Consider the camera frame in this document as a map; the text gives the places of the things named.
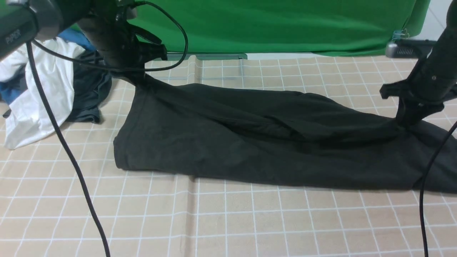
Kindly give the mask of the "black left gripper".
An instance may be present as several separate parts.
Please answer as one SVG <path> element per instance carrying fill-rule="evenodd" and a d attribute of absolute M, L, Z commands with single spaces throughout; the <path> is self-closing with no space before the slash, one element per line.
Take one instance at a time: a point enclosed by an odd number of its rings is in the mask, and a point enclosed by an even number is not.
<path fill-rule="evenodd" d="M 143 69 L 152 60 L 168 60 L 167 49 L 154 34 L 132 25 L 136 17 L 134 0 L 91 0 L 90 9 L 77 25 L 109 67 L 124 71 Z M 146 88 L 144 71 L 124 71 L 124 81 Z"/>

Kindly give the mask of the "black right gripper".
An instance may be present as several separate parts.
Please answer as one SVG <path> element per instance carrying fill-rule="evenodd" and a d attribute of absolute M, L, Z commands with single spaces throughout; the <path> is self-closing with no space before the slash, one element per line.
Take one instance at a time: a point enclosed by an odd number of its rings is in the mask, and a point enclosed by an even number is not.
<path fill-rule="evenodd" d="M 388 57 L 416 57 L 409 76 L 384 84 L 382 99 L 399 98 L 396 121 L 403 127 L 440 112 L 444 102 L 456 98 L 456 40 L 396 40 L 387 45 Z"/>

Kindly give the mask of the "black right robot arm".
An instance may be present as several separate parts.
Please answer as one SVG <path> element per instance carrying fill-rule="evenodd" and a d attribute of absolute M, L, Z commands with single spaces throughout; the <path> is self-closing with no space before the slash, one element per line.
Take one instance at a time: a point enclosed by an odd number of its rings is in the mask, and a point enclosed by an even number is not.
<path fill-rule="evenodd" d="M 456 98 L 457 81 L 457 5 L 452 1 L 447 25 L 438 40 L 403 39 L 400 32 L 386 46 L 390 58 L 417 59 L 404 80 L 382 85 L 382 99 L 398 97 L 396 121 L 410 126 L 441 112 L 444 103 Z"/>

